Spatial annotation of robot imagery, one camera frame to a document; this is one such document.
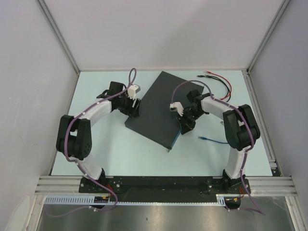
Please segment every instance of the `white table surface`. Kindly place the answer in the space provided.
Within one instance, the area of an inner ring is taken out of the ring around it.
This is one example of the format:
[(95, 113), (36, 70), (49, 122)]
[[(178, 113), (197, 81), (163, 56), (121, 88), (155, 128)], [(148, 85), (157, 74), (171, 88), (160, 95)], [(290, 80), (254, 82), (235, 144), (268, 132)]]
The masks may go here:
[[(202, 71), (167, 71), (183, 79), (198, 79)], [(251, 105), (241, 71), (213, 71), (223, 75), (232, 84), (234, 105)], [(142, 99), (160, 71), (138, 71), (135, 83), (141, 86), (138, 98)], [(226, 89), (218, 81), (203, 78), (216, 97), (225, 96)], [(110, 81), (128, 83), (128, 72), (81, 72), (69, 115), (77, 115), (95, 102), (97, 95), (109, 88)], [(220, 119), (203, 115), (193, 131), (180, 135), (172, 150), (128, 129), (127, 116), (119, 111), (106, 115), (92, 127), (92, 153), (104, 168), (107, 176), (221, 176), (229, 158), (229, 145), (198, 139), (205, 136), (226, 141)], [(270, 165), (262, 139), (258, 139), (249, 153), (246, 175), (271, 176)], [(82, 175), (75, 164), (68, 163), (57, 153), (52, 175)]]

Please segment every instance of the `white connector block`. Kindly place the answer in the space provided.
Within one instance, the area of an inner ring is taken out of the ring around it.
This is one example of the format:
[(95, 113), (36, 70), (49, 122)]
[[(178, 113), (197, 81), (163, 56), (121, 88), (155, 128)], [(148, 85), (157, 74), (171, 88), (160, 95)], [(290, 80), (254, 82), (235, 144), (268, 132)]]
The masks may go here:
[(180, 102), (171, 103), (170, 111), (177, 111), (180, 116), (183, 116), (184, 114), (184, 108)]
[(136, 94), (140, 91), (140, 86), (137, 84), (131, 85), (128, 90), (128, 97), (134, 100), (136, 98)]

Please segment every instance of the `white wall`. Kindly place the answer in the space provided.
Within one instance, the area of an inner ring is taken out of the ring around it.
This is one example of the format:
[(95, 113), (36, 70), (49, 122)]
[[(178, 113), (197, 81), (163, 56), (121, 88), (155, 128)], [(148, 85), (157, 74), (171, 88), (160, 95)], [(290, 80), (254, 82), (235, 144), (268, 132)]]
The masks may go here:
[(279, 164), (308, 215), (308, 1), (291, 1), (251, 75)]
[(55, 152), (77, 76), (34, 0), (0, 5), (0, 230)]
[(46, 0), (81, 70), (241, 69), (282, 0)]

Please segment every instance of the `blue cable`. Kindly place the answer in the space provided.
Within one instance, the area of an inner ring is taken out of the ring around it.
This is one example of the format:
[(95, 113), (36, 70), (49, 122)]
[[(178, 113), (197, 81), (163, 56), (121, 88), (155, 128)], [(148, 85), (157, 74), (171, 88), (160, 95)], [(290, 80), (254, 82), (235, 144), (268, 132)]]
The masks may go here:
[(215, 141), (215, 140), (209, 139), (207, 137), (203, 137), (203, 136), (199, 136), (199, 139), (202, 139), (202, 140), (205, 140), (205, 141), (212, 141), (212, 142), (216, 142), (216, 143), (221, 143), (221, 144), (228, 144), (227, 142)]

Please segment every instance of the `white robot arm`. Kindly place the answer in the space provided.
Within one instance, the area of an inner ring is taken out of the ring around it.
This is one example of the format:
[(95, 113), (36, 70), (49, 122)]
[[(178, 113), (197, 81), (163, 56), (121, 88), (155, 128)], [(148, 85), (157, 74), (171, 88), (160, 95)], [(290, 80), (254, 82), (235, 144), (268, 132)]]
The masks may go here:
[(108, 96), (115, 95), (123, 90), (124, 84), (111, 82), (109, 90), (105, 90), (97, 97), (97, 104), (83, 112), (71, 127), (68, 136), (67, 144), (65, 144), (65, 134), (68, 126), (74, 119), (74, 116), (64, 115), (61, 117), (56, 148), (59, 152), (64, 154), (64, 145), (67, 145), (67, 152), (69, 161), (76, 162), (85, 174), (85, 177), (97, 180), (102, 185), (105, 184), (105, 172), (100, 165), (95, 161), (94, 156), (91, 154), (92, 138), (91, 127), (93, 127), (103, 116), (111, 113), (113, 110), (118, 109), (120, 112), (130, 116), (139, 116), (140, 99), (135, 99), (136, 93), (140, 91), (138, 85), (131, 85), (128, 91), (114, 97), (111, 100), (102, 101)]
[[(244, 148), (251, 145), (247, 129), (239, 115), (227, 105), (215, 101), (210, 94), (201, 95), (197, 90), (187, 95), (191, 105), (183, 109), (181, 103), (175, 102), (170, 105), (171, 111), (178, 112), (178, 120), (181, 124), (181, 133), (185, 134), (193, 130), (195, 121), (203, 114), (213, 114), (224, 121), (226, 139), (230, 145), (229, 161), (223, 171), (223, 177), (230, 184), (240, 182), (240, 170), (244, 160)], [(238, 109), (247, 121), (254, 141), (260, 137), (260, 130), (256, 123), (252, 109), (245, 104)]]

